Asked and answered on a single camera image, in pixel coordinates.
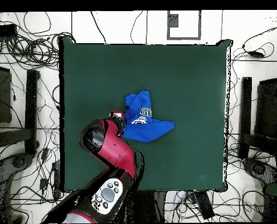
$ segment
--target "robot control buttons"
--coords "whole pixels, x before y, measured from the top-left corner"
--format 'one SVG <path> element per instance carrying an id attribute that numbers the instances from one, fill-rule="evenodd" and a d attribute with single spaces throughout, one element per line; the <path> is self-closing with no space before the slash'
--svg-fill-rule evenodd
<path id="1" fill-rule="evenodd" d="M 97 213 L 109 214 L 122 196 L 122 182 L 118 178 L 108 178 L 92 195 L 91 204 Z"/>
<path id="2" fill-rule="evenodd" d="M 114 192 L 112 189 L 110 188 L 104 188 L 102 191 L 101 191 L 101 196 L 102 198 L 104 198 L 107 202 L 113 202 L 114 200 Z"/>
<path id="3" fill-rule="evenodd" d="M 104 207 L 104 209 L 108 209 L 108 203 L 103 202 L 103 207 Z"/>

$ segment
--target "cable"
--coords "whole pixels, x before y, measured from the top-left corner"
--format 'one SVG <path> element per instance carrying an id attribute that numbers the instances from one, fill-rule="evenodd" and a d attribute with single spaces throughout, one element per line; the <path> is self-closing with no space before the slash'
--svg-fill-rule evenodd
<path id="1" fill-rule="evenodd" d="M 249 41 L 249 40 L 251 40 L 251 39 L 253 39 L 254 37 L 258 37 L 258 36 L 260 36 L 260 35 L 263 35 L 264 33 L 266 33 L 266 32 L 270 32 L 270 31 L 273 31 L 273 30 L 275 30 L 275 29 L 277 29 L 277 27 L 273 27 L 273 28 L 271 28 L 271 29 L 268 29 L 268 30 L 266 30 L 266 31 L 263 31 L 262 33 L 259 33 L 259 34 L 256 34 L 256 35 L 254 35 L 254 36 L 252 36 L 252 37 L 250 37 L 248 40 L 246 40 L 245 42 L 244 42 L 244 44 L 242 45 L 242 49 L 246 52 L 246 53 L 251 53 L 251 52 L 253 52 L 253 51 L 247 51 L 246 49 L 245 49 L 245 45 L 246 45 L 246 43 Z M 272 44 L 272 43 L 265 43 L 264 45 L 266 45 L 266 44 L 271 44 L 272 46 L 273 46 L 273 52 L 274 52 L 274 45 Z M 264 54 L 264 56 L 263 56 L 263 58 L 267 58 L 267 57 L 270 57 L 272 54 L 273 54 L 273 52 L 270 54 L 270 55 L 268 55 L 268 56 L 265 56 L 265 54 Z"/>
<path id="2" fill-rule="evenodd" d="M 98 28 L 98 31 L 99 31 L 99 32 L 100 32 L 100 34 L 102 35 L 102 37 L 103 37 L 103 39 L 104 39 L 104 43 L 106 44 L 105 37 L 104 37 L 103 33 L 101 32 L 101 30 L 99 29 L 99 26 L 98 26 L 98 24 L 97 24 L 97 22 L 96 22 L 96 20 L 95 20 L 95 18 L 94 18 L 94 14 L 93 14 L 93 12 L 92 12 L 92 11 L 90 11 L 90 14 L 92 15 L 92 17 L 93 17 L 93 19 L 94 19 L 94 23 L 96 24 L 96 27 Z"/>
<path id="3" fill-rule="evenodd" d="M 53 99 L 53 101 L 56 102 L 57 104 L 59 104 L 59 102 L 56 101 L 56 100 L 54 99 L 54 91 L 55 91 L 58 87 L 59 87 L 59 85 L 57 85 L 57 86 L 53 89 L 53 91 L 52 91 L 52 99 Z"/>
<path id="4" fill-rule="evenodd" d="M 250 217 L 247 215 L 247 213 L 246 213 L 246 208 L 245 208 L 245 203 L 244 203 L 244 197 L 245 197 L 248 193 L 258 193 L 258 194 L 259 194 L 260 196 L 262 196 L 262 197 L 264 197 L 264 195 L 263 195 L 262 193 L 260 193 L 259 191 L 251 190 L 251 191 L 245 192 L 245 193 L 243 194 L 243 196 L 242 196 L 242 207 L 243 207 L 243 211 L 244 211 L 244 213 L 245 213 L 245 216 L 248 218 L 248 220 L 249 220 L 250 222 L 253 222 L 253 221 L 250 219 Z"/>
<path id="5" fill-rule="evenodd" d="M 23 128 L 23 126 L 22 126 L 22 124 L 21 124 L 20 118 L 18 117 L 18 114 L 17 114 L 17 112 L 15 111 L 15 109 L 14 109 L 12 106 L 10 106 L 8 103 L 5 103 L 3 100 L 0 100 L 0 102 L 2 102 L 4 105 L 8 106 L 10 109 L 12 109 L 12 110 L 14 111 L 14 113 L 15 113 L 16 116 L 17 116 L 18 122 L 19 122 L 19 124 L 20 124 L 20 126 L 21 126 L 21 129 L 22 129 L 22 131 L 24 132 L 24 128 Z"/>
<path id="6" fill-rule="evenodd" d="M 134 41 L 133 41 L 133 39 L 132 39 L 133 28 L 134 28 L 134 26 L 135 26 L 135 23 L 136 23 L 137 18 L 140 17 L 140 15 L 142 14 L 142 12 L 143 12 L 143 10 L 142 10 L 141 13 L 136 17 L 136 19 L 135 19 L 135 21 L 134 21 L 134 23 L 133 23 L 133 26 L 132 26 L 131 33 L 130 33 L 130 38 L 131 38 L 133 44 L 134 44 Z"/>

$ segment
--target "black button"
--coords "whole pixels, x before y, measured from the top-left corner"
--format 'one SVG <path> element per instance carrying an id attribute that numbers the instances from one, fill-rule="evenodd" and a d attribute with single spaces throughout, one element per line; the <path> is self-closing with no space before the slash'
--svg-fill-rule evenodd
<path id="1" fill-rule="evenodd" d="M 104 207 L 104 209 L 108 209 L 108 203 L 103 202 L 103 207 Z"/>

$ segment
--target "blue cloth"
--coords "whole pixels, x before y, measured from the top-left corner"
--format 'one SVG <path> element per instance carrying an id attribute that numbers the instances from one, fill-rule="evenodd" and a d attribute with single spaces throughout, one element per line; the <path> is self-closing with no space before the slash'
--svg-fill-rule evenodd
<path id="1" fill-rule="evenodd" d="M 125 98 L 128 109 L 125 111 L 127 125 L 123 138 L 139 142 L 151 142 L 174 128 L 174 121 L 160 121 L 152 118 L 150 93 L 141 91 Z"/>

